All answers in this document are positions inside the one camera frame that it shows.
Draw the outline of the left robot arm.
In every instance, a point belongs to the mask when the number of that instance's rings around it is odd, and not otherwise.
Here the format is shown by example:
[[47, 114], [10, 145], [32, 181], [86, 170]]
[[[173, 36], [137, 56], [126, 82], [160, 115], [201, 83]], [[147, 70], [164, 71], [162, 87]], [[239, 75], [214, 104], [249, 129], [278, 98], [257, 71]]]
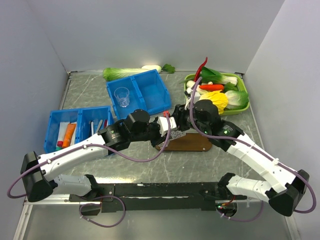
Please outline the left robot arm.
[[20, 171], [26, 197], [34, 203], [49, 197], [55, 190], [66, 190], [93, 201], [99, 195], [93, 177], [85, 175], [61, 180], [61, 174], [83, 162], [125, 150], [132, 142], [150, 141], [155, 146], [161, 139], [159, 118], [150, 121], [150, 115], [145, 110], [137, 109], [125, 119], [62, 150], [42, 155], [29, 152], [23, 158]]

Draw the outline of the clear plastic tray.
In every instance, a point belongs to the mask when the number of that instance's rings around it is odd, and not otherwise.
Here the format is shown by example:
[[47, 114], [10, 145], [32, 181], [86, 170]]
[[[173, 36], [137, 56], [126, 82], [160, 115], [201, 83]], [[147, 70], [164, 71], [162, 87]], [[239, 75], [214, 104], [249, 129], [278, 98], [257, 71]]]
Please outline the clear plastic tray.
[[170, 133], [170, 137], [169, 137], [167, 143], [165, 144], [166, 141], [164, 141], [164, 142], [158, 144], [157, 147], [159, 147], [160, 149], [161, 149], [163, 146], [168, 147], [171, 141], [173, 141], [173, 140], [175, 140], [175, 139], [178, 139], [178, 138], [181, 138], [181, 137], [184, 137], [185, 135], [186, 135], [186, 132], [185, 132], [185, 131], [179, 131], [179, 130], [177, 130], [177, 131], [172, 131], [172, 132]]

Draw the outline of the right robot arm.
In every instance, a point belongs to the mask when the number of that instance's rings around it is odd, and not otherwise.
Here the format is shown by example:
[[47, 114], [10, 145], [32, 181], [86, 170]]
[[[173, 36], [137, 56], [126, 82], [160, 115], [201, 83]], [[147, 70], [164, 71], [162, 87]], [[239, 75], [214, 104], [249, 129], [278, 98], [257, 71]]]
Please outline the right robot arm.
[[265, 152], [242, 129], [221, 119], [210, 100], [199, 100], [192, 109], [177, 104], [172, 116], [178, 130], [194, 129], [202, 133], [214, 146], [237, 157], [263, 178], [259, 181], [226, 173], [218, 183], [218, 193], [223, 199], [242, 195], [269, 203], [286, 217], [296, 212], [310, 179], [306, 171], [287, 167]]

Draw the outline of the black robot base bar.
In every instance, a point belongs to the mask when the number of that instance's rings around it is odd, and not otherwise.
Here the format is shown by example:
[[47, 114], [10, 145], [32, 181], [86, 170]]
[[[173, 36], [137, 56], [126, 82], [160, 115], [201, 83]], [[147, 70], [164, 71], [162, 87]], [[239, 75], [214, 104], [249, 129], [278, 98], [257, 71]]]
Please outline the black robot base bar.
[[171, 183], [99, 183], [97, 194], [77, 196], [71, 194], [70, 202], [97, 203], [102, 213], [149, 210], [200, 209], [214, 211], [216, 204], [229, 200], [245, 200], [218, 186], [217, 182]]

